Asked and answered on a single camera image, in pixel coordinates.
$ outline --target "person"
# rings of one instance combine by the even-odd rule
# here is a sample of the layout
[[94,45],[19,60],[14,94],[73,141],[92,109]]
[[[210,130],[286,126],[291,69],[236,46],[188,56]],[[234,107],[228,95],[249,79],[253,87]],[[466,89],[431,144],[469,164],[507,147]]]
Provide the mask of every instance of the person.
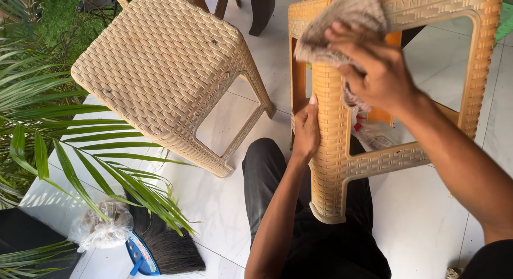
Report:
[[[330,49],[346,54],[366,73],[339,66],[351,90],[407,127],[452,195],[481,224],[485,245],[460,278],[513,278],[513,180],[416,88],[399,47],[341,22],[325,36]],[[368,178],[349,183],[345,223],[321,223],[298,201],[302,177],[319,145],[317,110],[314,95],[296,114],[288,164],[271,139],[248,147],[242,164],[251,229],[245,278],[391,278],[372,237]],[[364,151],[357,140],[350,148],[352,154]]]

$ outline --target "person's left hand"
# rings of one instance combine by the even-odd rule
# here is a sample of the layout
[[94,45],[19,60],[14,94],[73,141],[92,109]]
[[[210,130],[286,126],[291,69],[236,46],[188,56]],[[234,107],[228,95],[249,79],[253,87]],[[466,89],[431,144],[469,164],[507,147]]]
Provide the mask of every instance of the person's left hand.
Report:
[[296,136],[292,146],[292,157],[308,163],[319,147],[320,133],[317,122],[317,96],[313,95],[310,102],[296,114]]

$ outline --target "hand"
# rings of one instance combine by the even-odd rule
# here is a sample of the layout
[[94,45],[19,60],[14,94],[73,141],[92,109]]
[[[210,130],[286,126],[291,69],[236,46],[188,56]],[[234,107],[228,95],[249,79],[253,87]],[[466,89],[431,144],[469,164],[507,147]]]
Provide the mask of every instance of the hand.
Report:
[[317,96],[313,95],[309,104],[296,114],[296,136],[292,146],[292,157],[306,164],[319,147],[317,112]]
[[364,75],[349,64],[339,67],[351,91],[367,104],[400,119],[426,96],[415,87],[399,46],[387,45],[365,27],[336,21],[325,31],[325,37],[330,41],[328,48],[344,53],[366,72]]

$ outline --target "knee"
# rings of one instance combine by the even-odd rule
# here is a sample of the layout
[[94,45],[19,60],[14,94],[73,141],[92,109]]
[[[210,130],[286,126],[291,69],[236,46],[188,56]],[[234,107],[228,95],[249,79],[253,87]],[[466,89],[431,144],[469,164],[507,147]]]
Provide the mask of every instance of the knee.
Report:
[[273,139],[260,138],[249,145],[246,158],[263,159],[276,152],[281,153],[281,150]]

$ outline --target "broom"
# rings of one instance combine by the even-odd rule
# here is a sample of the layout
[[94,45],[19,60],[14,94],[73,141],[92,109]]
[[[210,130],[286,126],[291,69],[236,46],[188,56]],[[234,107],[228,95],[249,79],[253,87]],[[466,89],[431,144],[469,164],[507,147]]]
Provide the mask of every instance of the broom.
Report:
[[[139,202],[125,191],[127,200]],[[180,228],[183,237],[171,229],[163,219],[145,207],[129,205],[133,217],[133,232],[126,241],[134,268],[146,275],[174,275],[205,270],[203,262],[189,232]]]

